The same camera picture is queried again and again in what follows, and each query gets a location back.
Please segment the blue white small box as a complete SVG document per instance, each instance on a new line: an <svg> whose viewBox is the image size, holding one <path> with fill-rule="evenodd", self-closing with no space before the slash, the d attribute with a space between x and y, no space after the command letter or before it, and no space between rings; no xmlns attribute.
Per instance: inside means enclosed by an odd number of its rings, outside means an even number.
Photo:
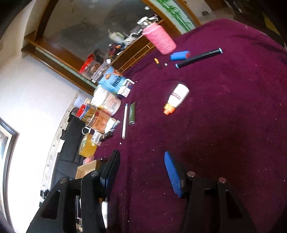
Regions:
<svg viewBox="0 0 287 233"><path fill-rule="evenodd" d="M122 85L120 86L117 95L127 98L134 84L135 84L134 81L130 79L125 79Z"/></svg>

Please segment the framed picture on wall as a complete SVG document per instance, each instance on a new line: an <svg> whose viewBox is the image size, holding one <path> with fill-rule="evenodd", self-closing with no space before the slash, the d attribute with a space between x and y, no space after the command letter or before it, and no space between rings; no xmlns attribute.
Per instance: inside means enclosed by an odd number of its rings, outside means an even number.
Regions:
<svg viewBox="0 0 287 233"><path fill-rule="evenodd" d="M8 204L8 180L13 152L19 133L1 118L1 212L13 228Z"/></svg>

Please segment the cardboard box tray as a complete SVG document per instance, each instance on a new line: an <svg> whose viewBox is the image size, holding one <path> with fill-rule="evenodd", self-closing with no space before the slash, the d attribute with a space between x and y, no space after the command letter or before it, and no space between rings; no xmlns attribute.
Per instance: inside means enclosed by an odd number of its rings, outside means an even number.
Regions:
<svg viewBox="0 0 287 233"><path fill-rule="evenodd" d="M105 161L103 160L94 160L94 161L91 161L89 163L79 166L75 174L75 179L81 179L85 175L89 174L90 172L94 170L98 170L99 167L104 163Z"/></svg>

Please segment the black marker blue cap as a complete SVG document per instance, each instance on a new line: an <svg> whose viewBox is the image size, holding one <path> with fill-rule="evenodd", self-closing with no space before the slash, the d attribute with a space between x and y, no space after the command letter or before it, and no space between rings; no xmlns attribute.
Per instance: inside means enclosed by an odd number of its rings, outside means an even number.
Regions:
<svg viewBox="0 0 287 233"><path fill-rule="evenodd" d="M181 63L176 63L175 67L178 68L178 69L179 68L183 68L185 66L194 64L196 62L199 62L199 61L202 61L202 60L205 60L205 59L217 56L217 55L220 55L222 53L223 53L222 49L218 48L216 50L205 52L203 54L200 54L200 55L197 55L195 57L189 58L189 59L187 59L187 60L185 60L185 61L183 61Z"/></svg>

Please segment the black leather sofa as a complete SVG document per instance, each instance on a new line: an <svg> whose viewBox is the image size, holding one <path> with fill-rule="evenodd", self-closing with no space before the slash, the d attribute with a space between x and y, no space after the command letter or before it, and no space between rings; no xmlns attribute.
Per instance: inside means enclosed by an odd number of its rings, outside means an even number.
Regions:
<svg viewBox="0 0 287 233"><path fill-rule="evenodd" d="M85 123L73 114L69 114L68 125L62 130L60 139L64 141L61 151L57 153L53 169L51 190L61 178L74 180L77 168L83 164L84 157L79 155L79 146L84 137L82 129Z"/></svg>

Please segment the green metal pen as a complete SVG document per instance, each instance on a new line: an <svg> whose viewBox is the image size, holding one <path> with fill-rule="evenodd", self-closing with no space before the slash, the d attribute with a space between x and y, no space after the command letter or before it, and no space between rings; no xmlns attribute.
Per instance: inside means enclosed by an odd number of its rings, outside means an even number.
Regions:
<svg viewBox="0 0 287 233"><path fill-rule="evenodd" d="M131 105L130 105L130 108L129 108L129 117L128 117L128 124L129 125L134 125L135 122L136 122L136 103L133 102Z"/></svg>

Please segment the white medicine bottle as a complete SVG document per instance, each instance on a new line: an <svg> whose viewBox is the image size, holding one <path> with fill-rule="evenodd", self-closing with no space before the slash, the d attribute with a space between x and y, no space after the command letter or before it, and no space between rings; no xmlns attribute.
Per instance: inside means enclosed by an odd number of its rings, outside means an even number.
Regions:
<svg viewBox="0 0 287 233"><path fill-rule="evenodd" d="M101 85L98 85L90 104L103 110L106 114L113 116L119 110L121 100Z"/></svg>

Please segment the white pen on table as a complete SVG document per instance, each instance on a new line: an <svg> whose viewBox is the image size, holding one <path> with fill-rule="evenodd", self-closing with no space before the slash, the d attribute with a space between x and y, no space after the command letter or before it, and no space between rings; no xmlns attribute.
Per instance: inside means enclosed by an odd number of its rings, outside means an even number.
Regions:
<svg viewBox="0 0 287 233"><path fill-rule="evenodd" d="M126 122L128 118L128 104L124 106L124 117L123 117L123 127L122 127L122 139L126 138Z"/></svg>

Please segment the red lid jar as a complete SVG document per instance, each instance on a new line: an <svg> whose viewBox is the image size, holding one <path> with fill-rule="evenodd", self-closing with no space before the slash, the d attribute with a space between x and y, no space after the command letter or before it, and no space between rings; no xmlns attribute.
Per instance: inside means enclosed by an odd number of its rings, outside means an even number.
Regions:
<svg viewBox="0 0 287 233"><path fill-rule="evenodd" d="M82 118L82 115L84 114L84 111L85 111L86 107L87 107L86 104L82 104L82 105L80 106L80 108L78 109L78 111L77 111L77 113L76 113L75 116L78 117L79 119L81 119L81 118Z"/></svg>

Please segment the maroon table cloth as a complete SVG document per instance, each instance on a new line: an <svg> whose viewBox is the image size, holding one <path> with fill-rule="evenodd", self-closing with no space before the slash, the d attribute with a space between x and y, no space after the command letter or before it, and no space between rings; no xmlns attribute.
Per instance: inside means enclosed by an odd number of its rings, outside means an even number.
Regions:
<svg viewBox="0 0 287 233"><path fill-rule="evenodd" d="M224 177L258 232L286 232L286 50L260 31L219 19L175 39L192 55L221 55L181 69L158 68L153 51L126 72L136 122L117 127L96 151L121 163L109 210L110 232L179 232L185 201L174 193L164 165L170 151L187 169ZM163 113L178 84L190 90L175 111Z"/></svg>

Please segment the yellow packing tape roll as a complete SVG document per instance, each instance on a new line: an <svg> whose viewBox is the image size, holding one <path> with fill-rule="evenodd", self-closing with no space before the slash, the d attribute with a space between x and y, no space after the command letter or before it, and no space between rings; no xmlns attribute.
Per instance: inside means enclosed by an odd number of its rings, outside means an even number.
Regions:
<svg viewBox="0 0 287 233"><path fill-rule="evenodd" d="M97 145L92 142L92 134L86 134L79 146L79 155L89 158L92 157L97 149Z"/></svg>

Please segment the black lipstick tube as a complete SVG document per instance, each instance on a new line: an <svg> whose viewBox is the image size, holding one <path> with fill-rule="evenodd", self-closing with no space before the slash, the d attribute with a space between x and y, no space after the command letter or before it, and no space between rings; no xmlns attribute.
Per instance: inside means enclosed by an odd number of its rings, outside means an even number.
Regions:
<svg viewBox="0 0 287 233"><path fill-rule="evenodd" d="M99 140L100 140L100 142L104 142L104 141L107 141L108 139L110 139L112 136L113 136L113 132L108 131L107 133L103 134Z"/></svg>

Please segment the small white barcode box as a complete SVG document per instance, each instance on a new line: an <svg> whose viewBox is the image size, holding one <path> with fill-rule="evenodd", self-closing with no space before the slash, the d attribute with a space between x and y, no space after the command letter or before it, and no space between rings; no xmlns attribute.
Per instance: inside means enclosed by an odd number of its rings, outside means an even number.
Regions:
<svg viewBox="0 0 287 233"><path fill-rule="evenodd" d="M91 141L92 143L96 144L97 146L100 146L101 145L101 138L102 138L103 134L101 134L100 132L98 131L95 131L92 138L91 138Z"/></svg>

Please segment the white glue bottle orange cap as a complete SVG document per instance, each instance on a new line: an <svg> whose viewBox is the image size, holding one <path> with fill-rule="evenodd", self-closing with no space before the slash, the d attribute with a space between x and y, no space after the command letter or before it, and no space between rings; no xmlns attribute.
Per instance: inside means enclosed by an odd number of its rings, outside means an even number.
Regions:
<svg viewBox="0 0 287 233"><path fill-rule="evenodd" d="M184 84L178 84L171 95L168 98L167 103L164 106L163 113L169 115L175 111L175 109L181 105L183 100L189 94L190 90Z"/></svg>

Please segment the clear jar with label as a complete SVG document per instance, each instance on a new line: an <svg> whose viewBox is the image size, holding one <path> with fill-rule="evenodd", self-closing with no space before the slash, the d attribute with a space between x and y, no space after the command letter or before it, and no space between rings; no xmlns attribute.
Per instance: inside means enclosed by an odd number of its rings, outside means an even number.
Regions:
<svg viewBox="0 0 287 233"><path fill-rule="evenodd" d="M110 115L106 114L103 110L96 108L95 113L91 120L86 123L86 126L103 134L110 118Z"/></svg>

